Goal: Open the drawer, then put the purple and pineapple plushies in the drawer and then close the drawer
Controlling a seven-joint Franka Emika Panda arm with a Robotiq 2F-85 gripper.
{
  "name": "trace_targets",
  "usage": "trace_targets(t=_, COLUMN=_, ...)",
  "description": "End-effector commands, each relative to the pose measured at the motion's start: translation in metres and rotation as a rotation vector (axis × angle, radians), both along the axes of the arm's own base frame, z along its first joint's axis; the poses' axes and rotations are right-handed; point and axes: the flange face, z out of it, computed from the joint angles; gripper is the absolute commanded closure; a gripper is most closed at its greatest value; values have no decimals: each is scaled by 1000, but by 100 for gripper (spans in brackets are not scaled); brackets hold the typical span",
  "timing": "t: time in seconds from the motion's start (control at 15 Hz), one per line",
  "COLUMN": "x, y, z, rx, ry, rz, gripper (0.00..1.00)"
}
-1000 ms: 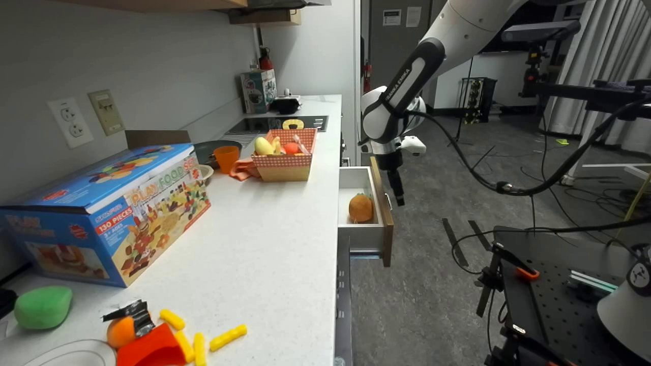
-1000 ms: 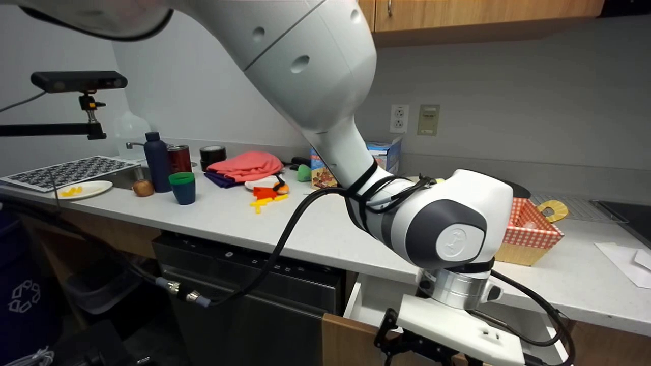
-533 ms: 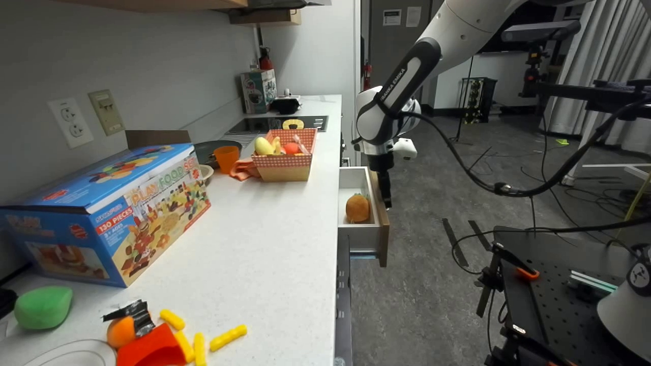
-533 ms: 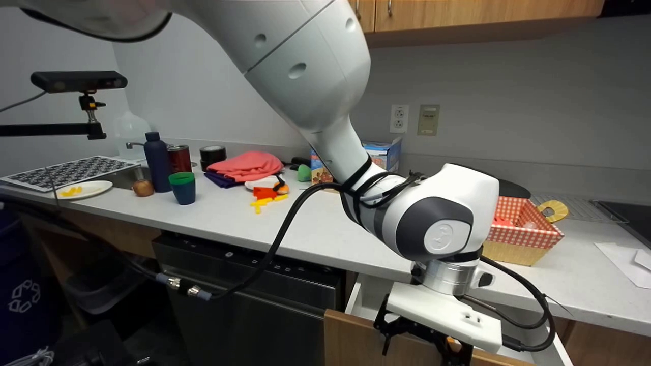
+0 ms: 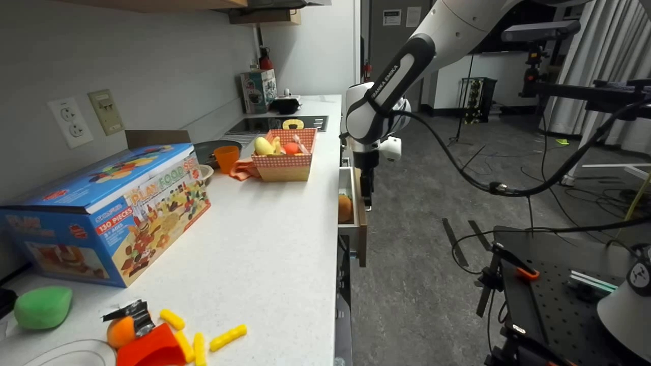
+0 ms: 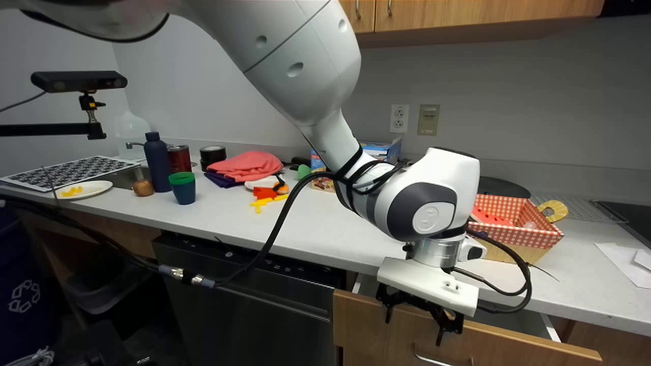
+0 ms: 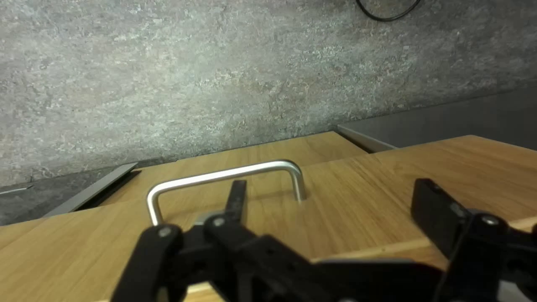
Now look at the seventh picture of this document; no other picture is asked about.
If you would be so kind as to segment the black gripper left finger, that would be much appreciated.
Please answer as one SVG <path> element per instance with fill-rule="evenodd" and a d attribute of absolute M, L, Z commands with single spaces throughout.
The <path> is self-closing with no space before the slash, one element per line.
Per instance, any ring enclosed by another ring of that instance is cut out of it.
<path fill-rule="evenodd" d="M 231 184 L 225 209 L 183 231 L 146 227 L 110 302 L 184 302 L 188 288 L 209 283 L 226 302 L 307 302 L 310 263 L 273 236 L 241 224 L 246 180 Z"/>

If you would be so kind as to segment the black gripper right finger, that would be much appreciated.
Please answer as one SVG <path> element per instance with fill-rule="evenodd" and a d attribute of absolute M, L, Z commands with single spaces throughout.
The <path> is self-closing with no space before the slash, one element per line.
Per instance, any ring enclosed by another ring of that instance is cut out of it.
<path fill-rule="evenodd" d="M 503 281 L 537 302 L 537 237 L 503 217 L 468 209 L 429 177 L 413 187 L 411 216 L 448 258 L 434 302 L 500 302 Z"/>

